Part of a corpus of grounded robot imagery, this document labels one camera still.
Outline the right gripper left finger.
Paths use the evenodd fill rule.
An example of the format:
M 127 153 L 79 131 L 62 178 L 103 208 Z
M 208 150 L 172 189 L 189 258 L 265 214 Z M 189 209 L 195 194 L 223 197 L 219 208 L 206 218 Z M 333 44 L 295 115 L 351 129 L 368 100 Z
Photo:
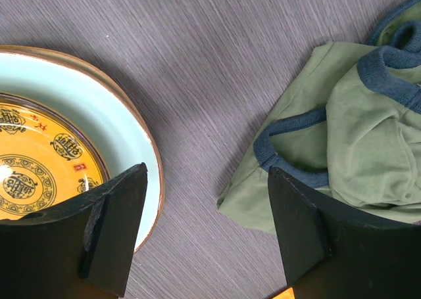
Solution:
M 1 222 L 2 298 L 121 298 L 147 191 L 136 164 L 110 181 Z

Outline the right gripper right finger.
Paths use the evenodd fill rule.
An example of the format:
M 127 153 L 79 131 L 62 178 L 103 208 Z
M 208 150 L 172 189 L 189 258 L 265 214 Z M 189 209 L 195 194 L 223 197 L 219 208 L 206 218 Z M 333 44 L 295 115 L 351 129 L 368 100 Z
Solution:
M 296 298 L 419 298 L 420 227 L 328 197 L 279 168 L 268 194 Z

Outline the yellow patterned small plate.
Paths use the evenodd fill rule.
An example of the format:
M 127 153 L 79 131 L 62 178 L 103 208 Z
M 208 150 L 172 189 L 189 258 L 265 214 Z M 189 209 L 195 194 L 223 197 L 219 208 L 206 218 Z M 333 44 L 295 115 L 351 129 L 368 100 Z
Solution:
M 23 218 L 109 179 L 101 155 L 72 122 L 1 94 L 1 219 Z

